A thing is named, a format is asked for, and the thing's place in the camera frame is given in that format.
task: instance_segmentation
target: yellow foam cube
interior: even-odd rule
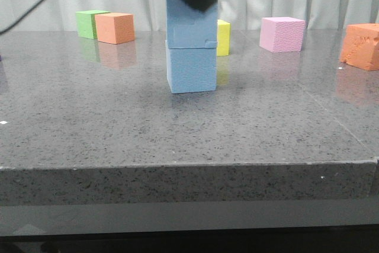
[[[228,56],[230,49],[230,23],[217,20],[217,56]]]

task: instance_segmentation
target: dark floor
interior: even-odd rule
[[[379,253],[379,225],[0,238],[0,253]]]

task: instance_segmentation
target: pink foam cube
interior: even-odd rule
[[[272,53],[299,52],[306,22],[291,17],[262,18],[259,45]]]

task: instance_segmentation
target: speckled table surface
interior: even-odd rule
[[[343,31],[270,53],[233,31],[217,91],[172,95],[165,33],[0,38],[0,205],[301,200],[378,194],[379,72]]]

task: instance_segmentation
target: blue foam cube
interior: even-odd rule
[[[215,91],[216,49],[169,49],[167,80],[171,93]]]
[[[182,0],[166,1],[169,49],[217,47],[217,4],[203,13],[192,9]]]

